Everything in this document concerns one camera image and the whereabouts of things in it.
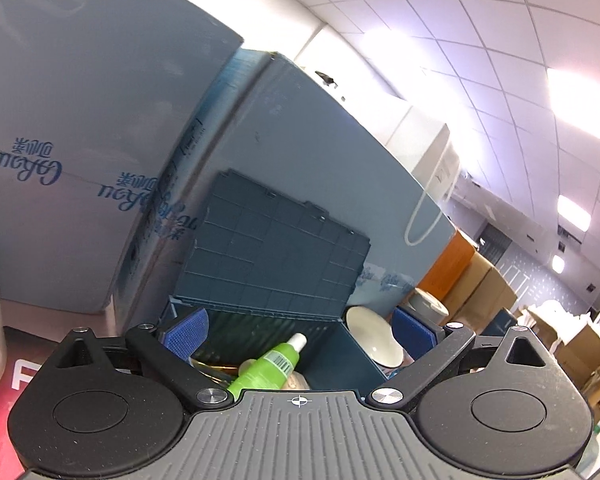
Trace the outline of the green white tube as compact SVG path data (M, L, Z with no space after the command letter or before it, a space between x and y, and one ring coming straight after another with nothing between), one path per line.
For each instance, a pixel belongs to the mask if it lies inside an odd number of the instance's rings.
M247 390L280 390L296 368L307 342L302 333L293 334L286 342L255 360L227 387L227 391L238 400Z

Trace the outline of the brown cardboard box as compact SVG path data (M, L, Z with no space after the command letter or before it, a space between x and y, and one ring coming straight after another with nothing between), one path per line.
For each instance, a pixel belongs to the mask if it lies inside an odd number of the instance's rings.
M443 324L461 322L481 334L498 312L513 307L517 295L489 260L475 252L442 300L449 315Z

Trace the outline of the white striped ceramic bowl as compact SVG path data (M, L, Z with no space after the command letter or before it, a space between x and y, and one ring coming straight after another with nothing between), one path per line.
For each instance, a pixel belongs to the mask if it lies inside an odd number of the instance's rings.
M403 364L403 347L382 316L369 308L353 306L347 310L344 320L355 341L377 365L398 368Z

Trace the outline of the white paper gift bag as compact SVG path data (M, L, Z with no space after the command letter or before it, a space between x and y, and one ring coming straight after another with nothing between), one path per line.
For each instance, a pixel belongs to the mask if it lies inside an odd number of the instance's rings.
M453 148L448 125L444 124L415 166L413 177L422 185L422 194L404 231L404 242L408 247L415 247L426 240L442 217L442 210L439 210L437 217L425 232L420 237L411 239L412 227L426 198L445 204L451 198L459 176L460 155Z

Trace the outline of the dark blue plastic storage bin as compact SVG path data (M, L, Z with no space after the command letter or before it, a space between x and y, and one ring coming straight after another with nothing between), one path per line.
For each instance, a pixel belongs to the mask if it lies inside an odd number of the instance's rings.
M367 396L385 380L343 322L368 238L230 170L202 204L193 243L161 318L209 317L194 358L239 365L302 333L298 371L316 390Z

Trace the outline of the large blue cardboard box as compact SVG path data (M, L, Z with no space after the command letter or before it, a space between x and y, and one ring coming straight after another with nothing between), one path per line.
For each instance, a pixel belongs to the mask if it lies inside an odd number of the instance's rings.
M214 178L233 169L325 209L370 239L348 294L388 314L454 235L422 185L283 55L239 50L189 119L114 285L122 326L156 316L180 272Z

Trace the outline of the orange cardboard box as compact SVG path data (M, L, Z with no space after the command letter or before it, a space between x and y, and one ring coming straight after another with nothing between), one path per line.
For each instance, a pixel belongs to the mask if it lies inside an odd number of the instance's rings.
M449 244L419 282L418 288L442 301L469 266L476 250L475 241L464 231L456 229Z

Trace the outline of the stacked cardboard boxes background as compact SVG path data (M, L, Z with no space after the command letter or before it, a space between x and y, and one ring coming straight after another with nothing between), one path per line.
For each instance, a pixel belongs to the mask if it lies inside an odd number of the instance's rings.
M524 306L519 325L538 336L573 385L590 404L594 420L600 421L600 324L591 315L572 314L557 300Z

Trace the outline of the colourful anime desk mat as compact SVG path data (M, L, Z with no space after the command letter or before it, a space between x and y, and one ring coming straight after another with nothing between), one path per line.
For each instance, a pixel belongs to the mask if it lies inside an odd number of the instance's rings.
M26 467L9 439L8 415L59 342L9 326L5 338L6 367L0 379L0 479L18 479Z

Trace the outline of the grey white travel cup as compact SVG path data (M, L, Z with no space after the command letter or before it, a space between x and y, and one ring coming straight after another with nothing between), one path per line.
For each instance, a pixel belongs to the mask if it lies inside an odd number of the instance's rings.
M431 323L440 325L449 316L449 311L440 300L420 288L415 288L407 299L407 304L420 316Z

